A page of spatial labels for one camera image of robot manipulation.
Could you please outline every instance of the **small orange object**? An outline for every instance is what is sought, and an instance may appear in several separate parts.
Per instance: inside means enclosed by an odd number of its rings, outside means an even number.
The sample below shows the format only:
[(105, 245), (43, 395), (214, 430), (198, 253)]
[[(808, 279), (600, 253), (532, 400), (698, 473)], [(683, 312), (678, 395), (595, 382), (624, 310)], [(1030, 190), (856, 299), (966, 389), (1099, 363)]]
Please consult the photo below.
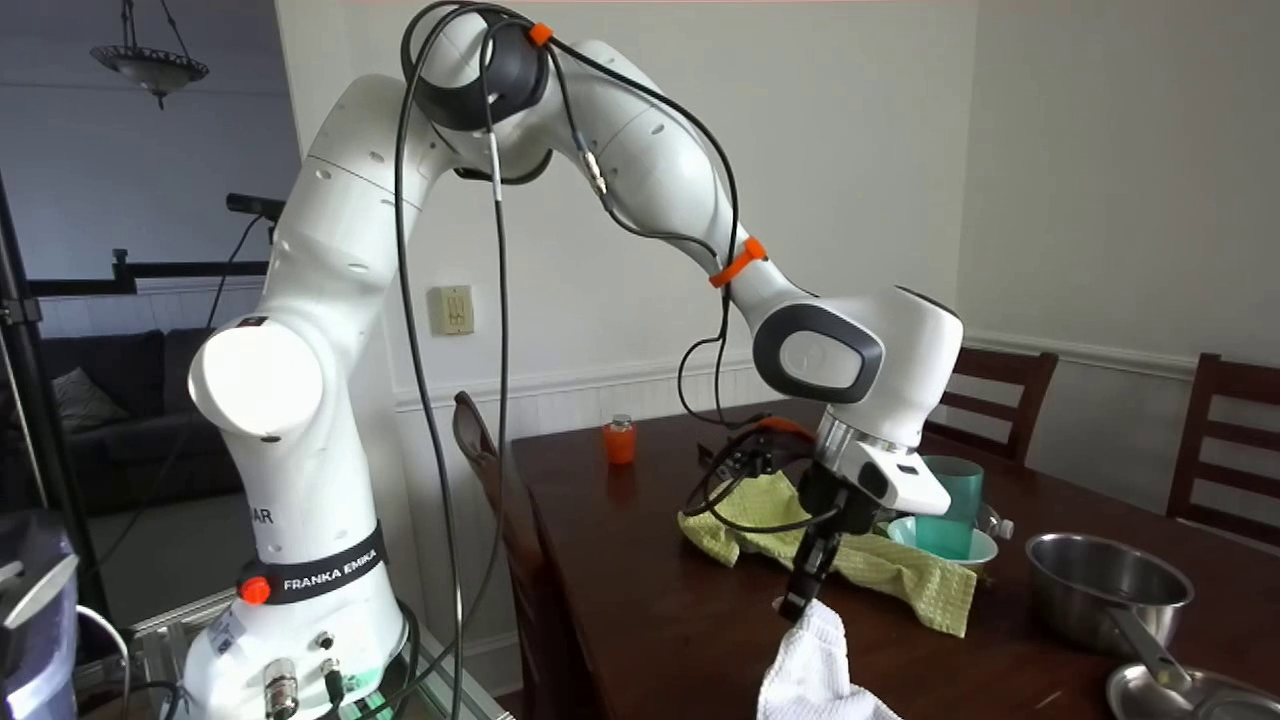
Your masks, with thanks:
[(552, 28), (549, 26), (527, 26), (523, 36), (527, 36), (532, 47), (549, 47), (552, 44)]
[(268, 602), (273, 602), (273, 581), (263, 581), (263, 577), (245, 577), (239, 587), (237, 587), (237, 597), (239, 597), (245, 604), (268, 604)]
[(600, 440), (603, 440), (608, 470), (638, 463), (638, 425), (628, 415), (615, 415), (612, 425), (603, 425)]
[(733, 279), (735, 279), (748, 263), (755, 263), (755, 262), (767, 262), (767, 249), (761, 245), (761, 237), (748, 237), (748, 242), (735, 249), (733, 263), (713, 277), (713, 290), (733, 286)]

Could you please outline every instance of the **chandelier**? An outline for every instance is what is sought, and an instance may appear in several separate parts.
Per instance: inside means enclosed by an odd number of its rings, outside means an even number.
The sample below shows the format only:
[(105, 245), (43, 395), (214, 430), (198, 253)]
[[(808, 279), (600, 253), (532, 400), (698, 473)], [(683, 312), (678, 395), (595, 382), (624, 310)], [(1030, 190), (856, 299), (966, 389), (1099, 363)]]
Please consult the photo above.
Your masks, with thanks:
[(198, 82), (210, 75), (210, 67), (200, 61), (193, 61), (186, 31), (175, 28), (169, 0), (161, 0), (169, 31), (175, 39), (175, 51), (169, 47), (147, 47), (135, 44), (135, 16), (131, 16), (131, 0), (122, 0), (122, 44), (109, 47), (92, 47), (92, 56), (109, 67), (127, 75), (131, 86), (142, 86), (144, 92), (156, 98), (156, 104), (164, 110), (169, 92), (180, 92)]

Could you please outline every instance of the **orange cup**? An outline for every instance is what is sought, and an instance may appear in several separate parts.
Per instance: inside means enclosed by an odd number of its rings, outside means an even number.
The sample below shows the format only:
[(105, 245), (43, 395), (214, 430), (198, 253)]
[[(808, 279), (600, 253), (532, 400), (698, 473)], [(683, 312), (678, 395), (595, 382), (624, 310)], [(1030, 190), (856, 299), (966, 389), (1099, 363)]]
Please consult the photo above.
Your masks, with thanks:
[(603, 440), (608, 470), (638, 463), (638, 425), (628, 415), (615, 415), (612, 425), (603, 425), (600, 440)]

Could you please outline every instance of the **black stand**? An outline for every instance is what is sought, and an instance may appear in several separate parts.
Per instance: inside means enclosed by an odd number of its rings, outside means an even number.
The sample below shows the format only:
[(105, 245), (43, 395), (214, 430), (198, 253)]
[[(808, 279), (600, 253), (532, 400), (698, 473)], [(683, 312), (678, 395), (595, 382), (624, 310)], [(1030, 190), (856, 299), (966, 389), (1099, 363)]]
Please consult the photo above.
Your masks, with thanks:
[(52, 404), (52, 389), (39, 371), (39, 306), (27, 295), (27, 277), (22, 263), (22, 245), (8, 215), (8, 197), (0, 181), (0, 331), (8, 355), (12, 400), (27, 431), (34, 476), (39, 500), (66, 522), (74, 548), (81, 555), (81, 602), (109, 611), (105, 577), (97, 566), (97, 548), (87, 524), (81, 515), (81, 496), (74, 484), (74, 463), (66, 449), (66, 430)]
[(882, 476), (866, 476), (866, 489), (854, 489), (844, 476), (831, 476), (826, 463), (808, 463), (802, 476), (802, 504), (817, 524), (808, 524), (796, 560), (793, 560), (793, 581), (790, 593), (779, 597), (779, 618), (802, 621), (817, 587), (837, 566), (839, 538), (866, 538), (875, 524), (875, 500), (867, 491), (883, 491)]

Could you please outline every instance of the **wall outlet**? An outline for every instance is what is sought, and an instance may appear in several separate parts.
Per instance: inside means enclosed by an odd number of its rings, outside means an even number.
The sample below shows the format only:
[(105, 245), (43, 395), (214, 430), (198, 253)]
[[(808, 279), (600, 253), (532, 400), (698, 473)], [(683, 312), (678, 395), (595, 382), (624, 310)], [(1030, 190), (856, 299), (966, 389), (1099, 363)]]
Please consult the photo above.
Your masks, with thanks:
[(430, 310), (433, 310), (433, 336), (473, 336), (475, 331), (473, 286), (430, 290)]

